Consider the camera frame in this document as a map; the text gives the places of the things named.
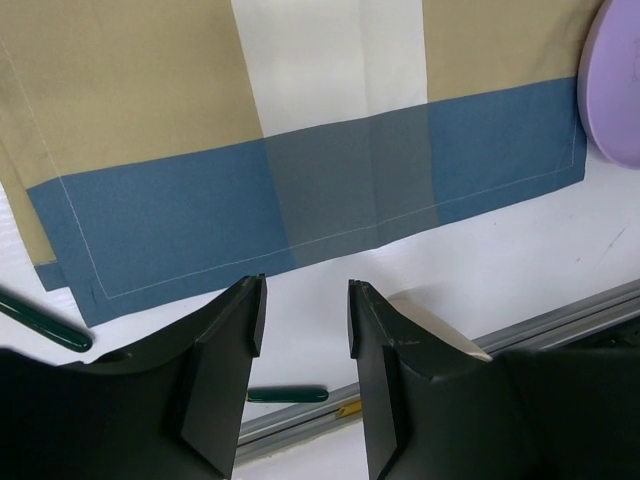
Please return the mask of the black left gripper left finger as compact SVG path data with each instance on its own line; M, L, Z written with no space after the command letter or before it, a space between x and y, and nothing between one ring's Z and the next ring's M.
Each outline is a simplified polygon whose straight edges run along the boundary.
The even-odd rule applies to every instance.
M1 352L5 479L227 479L267 282L246 276L213 301L92 363Z

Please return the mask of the blue beige checked cloth napkin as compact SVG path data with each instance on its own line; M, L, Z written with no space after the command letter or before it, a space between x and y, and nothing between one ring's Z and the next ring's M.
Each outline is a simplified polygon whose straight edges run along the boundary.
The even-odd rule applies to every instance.
M1 180L85 322L580 182L596 1L5 1Z

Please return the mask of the purple plastic plate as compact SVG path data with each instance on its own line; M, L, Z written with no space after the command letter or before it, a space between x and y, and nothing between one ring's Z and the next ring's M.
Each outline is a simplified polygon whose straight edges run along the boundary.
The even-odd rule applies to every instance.
M605 1L581 54L577 101L584 130L604 158L639 168L639 0Z

